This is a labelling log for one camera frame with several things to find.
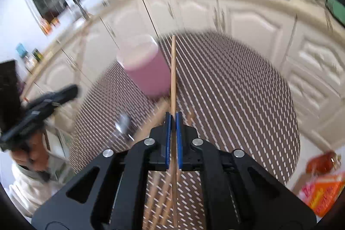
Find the hand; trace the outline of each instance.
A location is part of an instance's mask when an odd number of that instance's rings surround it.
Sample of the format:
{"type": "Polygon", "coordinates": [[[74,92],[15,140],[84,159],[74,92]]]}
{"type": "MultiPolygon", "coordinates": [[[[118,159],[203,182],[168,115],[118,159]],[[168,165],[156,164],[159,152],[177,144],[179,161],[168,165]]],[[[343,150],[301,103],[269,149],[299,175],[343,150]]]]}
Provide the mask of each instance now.
{"type": "Polygon", "coordinates": [[[30,155],[22,149],[11,152],[13,160],[21,166],[27,166],[29,158],[33,160],[32,167],[35,171],[45,171],[48,168],[49,155],[43,146],[42,132],[36,132],[30,139],[30,155]]]}

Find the white sleeve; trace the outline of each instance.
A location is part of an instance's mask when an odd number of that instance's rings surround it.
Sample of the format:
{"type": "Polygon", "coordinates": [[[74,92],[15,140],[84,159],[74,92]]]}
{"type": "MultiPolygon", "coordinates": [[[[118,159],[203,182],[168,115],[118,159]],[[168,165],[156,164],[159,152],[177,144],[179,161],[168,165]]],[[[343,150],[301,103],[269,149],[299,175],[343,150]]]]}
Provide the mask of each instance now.
{"type": "Polygon", "coordinates": [[[34,212],[58,190],[54,182],[41,183],[23,174],[15,163],[12,164],[14,183],[9,186],[11,201],[26,217],[34,212]]]}

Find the person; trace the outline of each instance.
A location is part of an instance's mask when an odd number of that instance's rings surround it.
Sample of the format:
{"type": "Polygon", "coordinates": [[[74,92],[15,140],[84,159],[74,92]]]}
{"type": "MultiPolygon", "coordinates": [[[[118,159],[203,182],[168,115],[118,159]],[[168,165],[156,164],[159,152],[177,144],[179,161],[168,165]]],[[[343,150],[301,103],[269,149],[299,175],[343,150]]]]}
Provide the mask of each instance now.
{"type": "Polygon", "coordinates": [[[37,131],[29,140],[31,148],[29,154],[21,149],[11,151],[14,160],[12,165],[14,182],[9,186],[7,194],[29,221],[35,211],[63,186],[54,180],[42,182],[35,172],[49,171],[49,167],[54,166],[55,159],[49,155],[43,144],[43,132],[37,131]],[[29,158],[32,170],[27,168],[29,158]]]}

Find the striped table surface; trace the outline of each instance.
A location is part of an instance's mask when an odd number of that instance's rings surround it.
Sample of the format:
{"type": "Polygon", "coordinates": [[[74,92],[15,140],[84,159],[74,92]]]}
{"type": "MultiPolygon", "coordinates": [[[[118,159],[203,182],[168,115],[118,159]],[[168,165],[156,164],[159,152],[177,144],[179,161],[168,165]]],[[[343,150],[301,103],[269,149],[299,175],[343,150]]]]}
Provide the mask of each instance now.
{"type": "MultiPolygon", "coordinates": [[[[158,44],[170,65],[171,34],[160,37],[158,44]]],[[[286,184],[300,154],[287,82],[258,53],[217,32],[176,33],[176,52],[177,110],[184,122],[192,109],[192,126],[201,138],[224,151],[243,149],[286,184]]],[[[70,156],[73,169],[83,169],[111,138],[115,151],[129,148],[130,140],[114,133],[122,112],[140,127],[154,110],[155,101],[114,62],[89,90],[77,115],[70,156]]],[[[173,214],[167,209],[170,189],[163,188],[168,176],[168,172],[149,173],[147,197],[153,186],[157,192],[153,207],[145,212],[144,229],[173,227],[173,214]],[[159,207],[163,192],[168,196],[159,207]]],[[[199,172],[181,173],[177,204],[179,229],[206,228],[199,172]]]]}

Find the green appliance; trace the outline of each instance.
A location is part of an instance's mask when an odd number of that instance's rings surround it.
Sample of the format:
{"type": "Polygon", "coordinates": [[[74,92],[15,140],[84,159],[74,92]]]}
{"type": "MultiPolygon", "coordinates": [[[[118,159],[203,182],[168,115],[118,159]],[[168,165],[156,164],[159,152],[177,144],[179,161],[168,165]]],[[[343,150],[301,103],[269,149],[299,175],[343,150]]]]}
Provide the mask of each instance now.
{"type": "Polygon", "coordinates": [[[345,0],[326,0],[326,7],[334,18],[345,27],[345,0]]]}

